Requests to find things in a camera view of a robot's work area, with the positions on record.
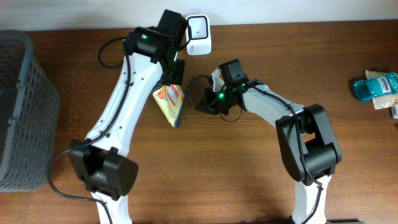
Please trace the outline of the yellow wet wipes pack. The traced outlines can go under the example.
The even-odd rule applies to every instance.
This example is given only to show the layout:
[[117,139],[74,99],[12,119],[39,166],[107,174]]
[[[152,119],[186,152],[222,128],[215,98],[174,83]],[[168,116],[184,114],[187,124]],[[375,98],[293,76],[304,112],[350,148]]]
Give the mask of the yellow wet wipes pack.
[[170,125],[177,129],[185,96],[181,86],[162,85],[152,96]]

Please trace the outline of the teal mouthwash bottle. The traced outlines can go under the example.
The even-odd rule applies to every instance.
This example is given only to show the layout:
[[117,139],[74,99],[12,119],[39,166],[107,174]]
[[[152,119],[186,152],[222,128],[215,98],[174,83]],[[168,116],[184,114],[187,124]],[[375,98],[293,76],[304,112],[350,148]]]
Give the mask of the teal mouthwash bottle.
[[361,102],[397,93],[397,74],[394,72],[376,78],[355,81],[354,93]]

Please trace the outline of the beige kraft paper pouch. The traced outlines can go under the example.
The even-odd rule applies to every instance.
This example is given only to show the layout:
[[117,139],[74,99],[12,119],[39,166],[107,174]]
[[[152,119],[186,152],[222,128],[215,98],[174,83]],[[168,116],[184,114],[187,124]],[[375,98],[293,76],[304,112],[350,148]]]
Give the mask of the beige kraft paper pouch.
[[[384,72],[376,72],[376,71],[365,71],[365,76],[366,78],[372,79],[376,77],[380,77],[382,75],[385,75]],[[380,96],[377,98],[372,99],[372,103],[374,105],[374,108],[376,110],[384,109],[384,108],[390,108],[394,103],[397,103],[397,93],[393,95],[385,95],[385,96]]]

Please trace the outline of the orange small snack packet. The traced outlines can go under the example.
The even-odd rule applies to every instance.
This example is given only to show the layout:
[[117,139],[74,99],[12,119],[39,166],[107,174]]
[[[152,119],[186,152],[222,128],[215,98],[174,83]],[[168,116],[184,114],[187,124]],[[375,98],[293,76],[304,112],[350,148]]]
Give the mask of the orange small snack packet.
[[392,113],[392,117],[394,119],[398,119],[398,103],[395,102],[392,106],[391,106],[391,113]]

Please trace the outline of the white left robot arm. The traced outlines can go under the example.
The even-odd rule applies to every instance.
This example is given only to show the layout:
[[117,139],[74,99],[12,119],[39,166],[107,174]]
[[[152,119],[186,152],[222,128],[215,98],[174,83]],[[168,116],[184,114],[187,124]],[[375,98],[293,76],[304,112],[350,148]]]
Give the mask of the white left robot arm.
[[131,223],[128,193],[139,166],[127,155],[148,97],[161,85],[181,85],[185,62],[177,58],[190,29],[180,13],[166,9],[159,23],[136,27],[123,38],[118,82],[102,115],[84,141],[73,140],[68,156],[96,203],[101,223]]

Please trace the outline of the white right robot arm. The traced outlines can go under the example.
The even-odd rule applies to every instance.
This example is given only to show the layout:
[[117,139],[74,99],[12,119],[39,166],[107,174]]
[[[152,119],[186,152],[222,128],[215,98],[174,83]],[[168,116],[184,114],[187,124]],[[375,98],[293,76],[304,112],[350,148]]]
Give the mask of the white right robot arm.
[[329,223],[327,187],[342,152],[324,107],[293,103],[263,81],[249,79],[238,59],[220,64],[205,78],[209,85],[194,102],[197,111],[224,117],[238,106],[275,128],[283,165],[295,182],[289,223]]

